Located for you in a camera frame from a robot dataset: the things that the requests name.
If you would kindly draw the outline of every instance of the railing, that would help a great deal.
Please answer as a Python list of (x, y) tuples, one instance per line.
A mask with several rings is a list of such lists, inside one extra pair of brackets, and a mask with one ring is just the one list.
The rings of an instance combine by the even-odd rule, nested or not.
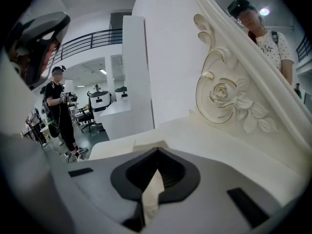
[[(105, 45), (121, 44), (122, 43), (122, 29), (108, 29), (103, 31), (98, 31), (90, 33), (60, 46), (58, 52), (56, 53), (56, 58), (54, 64), (64, 60), (74, 54), (80, 53), (82, 51), (93, 49)], [(55, 52), (52, 53), (47, 67), (50, 66)]]
[(309, 55), (309, 52), (311, 51), (311, 43), (307, 37), (307, 35), (304, 36), (301, 43), (299, 44), (299, 47), (296, 49), (298, 54), (299, 62), (306, 56)]

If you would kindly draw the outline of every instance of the white shirt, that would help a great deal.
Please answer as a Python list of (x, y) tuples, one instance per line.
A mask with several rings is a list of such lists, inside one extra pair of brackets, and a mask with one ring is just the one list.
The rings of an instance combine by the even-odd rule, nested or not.
[(29, 119), (31, 120), (31, 126), (32, 127), (34, 127), (35, 125), (37, 125), (40, 122), (38, 117), (37, 117), (37, 113), (36, 113), (35, 109), (33, 109), (30, 112)]
[(293, 62), (291, 48), (282, 33), (277, 32), (278, 46), (272, 38), (271, 30), (262, 37), (257, 37), (256, 42), (259, 48), (267, 55), (268, 59), (281, 71), (282, 60), (291, 60)]

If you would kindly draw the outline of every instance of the sneaker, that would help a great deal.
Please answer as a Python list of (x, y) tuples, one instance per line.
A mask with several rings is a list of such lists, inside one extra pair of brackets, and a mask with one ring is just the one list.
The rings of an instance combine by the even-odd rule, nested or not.
[(86, 161), (87, 158), (84, 158), (81, 154), (79, 154), (79, 156), (77, 157), (77, 162), (82, 162), (82, 161)]
[(88, 148), (86, 147), (78, 147), (77, 153), (82, 154), (84, 152), (86, 152), (88, 150)]

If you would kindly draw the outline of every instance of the woman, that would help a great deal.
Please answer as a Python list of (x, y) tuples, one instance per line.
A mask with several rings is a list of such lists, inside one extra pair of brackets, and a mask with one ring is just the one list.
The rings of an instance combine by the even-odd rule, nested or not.
[(265, 30), (258, 10), (247, 0), (235, 0), (228, 7), (231, 16), (247, 29), (248, 36), (279, 69), (288, 83), (293, 81), (293, 58), (290, 46), (280, 32)]

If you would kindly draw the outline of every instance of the white pillar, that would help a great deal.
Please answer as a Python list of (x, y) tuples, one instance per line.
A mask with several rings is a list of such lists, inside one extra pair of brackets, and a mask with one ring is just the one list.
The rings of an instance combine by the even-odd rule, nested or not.
[(75, 92), (73, 80), (65, 80), (64, 92), (66, 92), (66, 93), (68, 93), (68, 92), (74, 93)]
[(105, 71), (106, 71), (106, 80), (107, 80), (108, 91), (112, 94), (112, 101), (116, 101), (116, 98), (115, 98), (115, 82), (114, 82), (114, 76), (113, 76), (111, 56), (105, 57)]

